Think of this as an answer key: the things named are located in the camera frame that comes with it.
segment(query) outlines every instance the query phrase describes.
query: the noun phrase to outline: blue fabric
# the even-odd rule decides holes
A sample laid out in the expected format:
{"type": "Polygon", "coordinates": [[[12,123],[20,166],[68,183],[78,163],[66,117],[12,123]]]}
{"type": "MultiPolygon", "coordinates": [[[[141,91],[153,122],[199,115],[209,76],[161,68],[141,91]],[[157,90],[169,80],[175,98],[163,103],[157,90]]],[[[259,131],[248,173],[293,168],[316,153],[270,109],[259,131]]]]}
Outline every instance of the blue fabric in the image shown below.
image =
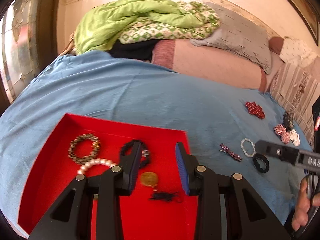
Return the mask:
{"type": "MultiPolygon", "coordinates": [[[[295,204],[303,170],[269,158],[270,170],[261,174],[240,148],[243,138],[281,143],[273,127],[284,110],[270,95],[90,51],[57,58],[0,118],[0,208],[15,225],[31,166],[66,112],[185,130],[199,163],[219,174],[243,174],[282,223],[295,204]],[[245,101],[262,106],[265,119],[248,114],[245,101]],[[220,152],[220,143],[240,154],[242,162],[220,152]]],[[[301,129],[295,129],[299,148],[311,150],[301,129]]],[[[250,144],[245,146],[250,152],[250,144]]]]}

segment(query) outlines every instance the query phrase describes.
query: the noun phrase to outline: black scrunchie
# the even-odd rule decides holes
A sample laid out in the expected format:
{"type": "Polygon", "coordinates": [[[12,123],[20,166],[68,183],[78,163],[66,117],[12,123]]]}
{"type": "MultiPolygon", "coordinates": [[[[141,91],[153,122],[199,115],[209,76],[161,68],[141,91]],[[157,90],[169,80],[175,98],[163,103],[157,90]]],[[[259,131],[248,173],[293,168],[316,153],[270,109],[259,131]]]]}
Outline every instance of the black scrunchie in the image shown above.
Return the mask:
{"type": "Polygon", "coordinates": [[[141,143],[142,156],[145,157],[145,159],[140,163],[140,169],[142,169],[150,163],[150,152],[148,151],[148,148],[145,145],[145,143],[141,140],[132,140],[130,142],[125,143],[120,149],[120,159],[122,156],[125,155],[126,151],[134,145],[135,142],[141,143]]]}
{"type": "Polygon", "coordinates": [[[257,169],[259,172],[261,172],[261,173],[266,173],[266,172],[269,171],[269,168],[270,168],[269,161],[268,161],[268,159],[267,159],[264,155],[262,155],[262,154],[256,153],[256,154],[253,156],[253,164],[254,164],[254,166],[256,167],[256,169],[257,169]],[[258,163],[258,160],[261,160],[261,161],[264,162],[264,164],[265,164],[265,166],[266,166],[264,169],[260,167],[260,165],[259,165],[259,163],[258,163]]]}

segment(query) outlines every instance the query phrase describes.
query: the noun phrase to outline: red box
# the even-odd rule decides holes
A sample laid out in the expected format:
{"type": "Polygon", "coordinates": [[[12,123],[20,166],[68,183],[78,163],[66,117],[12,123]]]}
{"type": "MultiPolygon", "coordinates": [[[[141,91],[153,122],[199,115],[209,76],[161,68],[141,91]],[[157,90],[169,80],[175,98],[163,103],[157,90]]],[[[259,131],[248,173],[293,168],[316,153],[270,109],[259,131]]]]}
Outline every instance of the red box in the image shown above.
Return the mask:
{"type": "MultiPolygon", "coordinates": [[[[188,240],[193,239],[196,224],[197,198],[185,195],[175,160],[175,145],[183,142],[189,153],[184,131],[113,122],[91,117],[65,114],[41,149],[27,179],[21,198],[18,224],[30,234],[40,218],[76,176],[79,165],[68,158],[70,142],[78,135],[93,133],[101,147],[98,158],[119,163],[119,151],[124,143],[140,139],[151,152],[151,163],[139,171],[135,190],[130,197],[120,197],[124,239],[188,240]],[[153,171],[159,177],[158,190],[178,192],[182,200],[152,201],[152,189],[140,184],[140,174],[153,171]]],[[[88,155],[91,142],[77,147],[78,156],[88,155]]],[[[97,165],[90,168],[88,177],[107,169],[97,165]]],[[[92,216],[92,239],[95,239],[95,210],[92,216]]]]}

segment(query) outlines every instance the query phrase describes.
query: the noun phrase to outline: human hand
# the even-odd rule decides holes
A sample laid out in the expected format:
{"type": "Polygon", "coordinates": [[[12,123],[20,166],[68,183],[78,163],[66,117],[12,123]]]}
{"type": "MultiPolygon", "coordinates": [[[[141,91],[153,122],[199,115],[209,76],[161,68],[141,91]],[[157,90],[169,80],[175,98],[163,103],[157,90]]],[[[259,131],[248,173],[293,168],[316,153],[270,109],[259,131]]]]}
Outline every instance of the human hand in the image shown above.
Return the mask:
{"type": "MultiPolygon", "coordinates": [[[[292,228],[297,231],[300,226],[305,226],[308,223],[308,210],[310,208],[310,199],[307,197],[307,180],[304,178],[300,184],[300,191],[298,201],[296,204],[294,216],[291,222],[292,228]]],[[[320,206],[320,193],[315,195],[312,199],[313,206],[320,206]]]]}

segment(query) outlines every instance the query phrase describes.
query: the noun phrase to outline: gold medallion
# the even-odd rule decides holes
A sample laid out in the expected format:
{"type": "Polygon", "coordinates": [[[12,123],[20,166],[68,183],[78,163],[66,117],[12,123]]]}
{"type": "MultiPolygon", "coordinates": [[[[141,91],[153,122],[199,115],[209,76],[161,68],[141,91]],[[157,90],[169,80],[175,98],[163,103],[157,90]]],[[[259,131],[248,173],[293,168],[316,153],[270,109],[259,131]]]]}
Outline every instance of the gold medallion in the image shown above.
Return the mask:
{"type": "Polygon", "coordinates": [[[140,176],[140,183],[146,187],[156,187],[158,184],[158,175],[154,172],[144,172],[140,176]]]}

